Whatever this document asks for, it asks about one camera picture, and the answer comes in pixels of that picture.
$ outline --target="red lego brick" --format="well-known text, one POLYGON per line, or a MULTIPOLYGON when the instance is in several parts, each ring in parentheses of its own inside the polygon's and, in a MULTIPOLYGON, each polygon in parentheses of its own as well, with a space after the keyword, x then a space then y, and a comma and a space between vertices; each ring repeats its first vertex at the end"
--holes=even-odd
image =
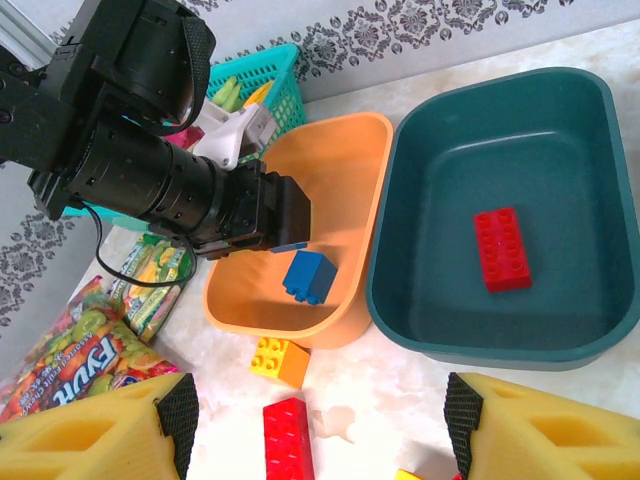
POLYGON ((473 217, 480 252, 482 277, 490 293, 532 285, 527 253, 516 211, 501 208, 473 217))
POLYGON ((262 413, 267 480, 315 480, 305 402, 288 398, 262 413))

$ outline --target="white table surface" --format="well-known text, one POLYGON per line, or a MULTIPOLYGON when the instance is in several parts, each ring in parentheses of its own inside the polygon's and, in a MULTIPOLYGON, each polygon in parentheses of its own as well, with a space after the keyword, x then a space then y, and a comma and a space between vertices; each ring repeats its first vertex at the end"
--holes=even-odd
MULTIPOLYGON (((545 66, 590 70, 610 85, 640 205, 640 20, 307 105, 309 121, 377 111, 394 125, 453 88, 545 66)), ((137 234, 114 228, 103 247, 120 264, 137 234)), ((256 339, 211 326, 202 308, 210 264, 200 264, 156 348, 193 372, 200 420, 188 478, 264 478, 262 407, 296 394, 249 373, 256 339)), ((83 283, 108 276, 94 262, 83 283)), ((447 376, 477 371, 640 418, 640 326, 595 362, 568 372, 473 368, 405 350, 371 326, 339 350, 314 350, 302 395, 310 415, 317 480, 392 480, 398 468, 450 480, 455 461, 443 420, 447 376)))

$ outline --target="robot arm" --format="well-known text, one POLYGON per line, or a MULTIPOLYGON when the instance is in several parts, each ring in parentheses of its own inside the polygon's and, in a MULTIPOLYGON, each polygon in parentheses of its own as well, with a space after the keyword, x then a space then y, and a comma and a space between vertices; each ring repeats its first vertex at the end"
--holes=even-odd
POLYGON ((0 159, 33 169, 52 219, 97 204, 208 259, 307 241, 310 203, 296 182, 238 165, 273 135, 268 110, 229 115, 204 101, 214 46, 175 0, 86 0, 46 67, 27 73, 0 51, 0 159), (194 154, 159 137, 194 120, 206 134, 194 154))

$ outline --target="orange plastic bin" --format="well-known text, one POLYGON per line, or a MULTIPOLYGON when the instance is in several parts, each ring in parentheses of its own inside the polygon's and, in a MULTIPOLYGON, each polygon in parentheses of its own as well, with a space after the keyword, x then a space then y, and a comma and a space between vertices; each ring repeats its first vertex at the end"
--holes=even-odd
POLYGON ((377 113, 357 113, 298 127, 263 157, 291 175, 311 200, 307 250, 324 253, 338 273, 323 305, 287 295, 295 252, 238 252, 218 260, 204 291, 209 321, 223 330, 338 348, 369 326, 366 267, 393 127, 377 113))

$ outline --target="dark green plastic bin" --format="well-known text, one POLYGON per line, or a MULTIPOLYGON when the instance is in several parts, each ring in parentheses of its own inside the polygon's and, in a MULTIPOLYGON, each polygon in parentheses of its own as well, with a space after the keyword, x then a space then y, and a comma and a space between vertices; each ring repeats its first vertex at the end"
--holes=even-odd
POLYGON ((391 340, 438 360, 566 370, 640 317, 640 238, 613 98, 546 68, 426 101, 396 132, 367 296, 391 340), (490 294, 473 216, 515 207, 533 287, 490 294))

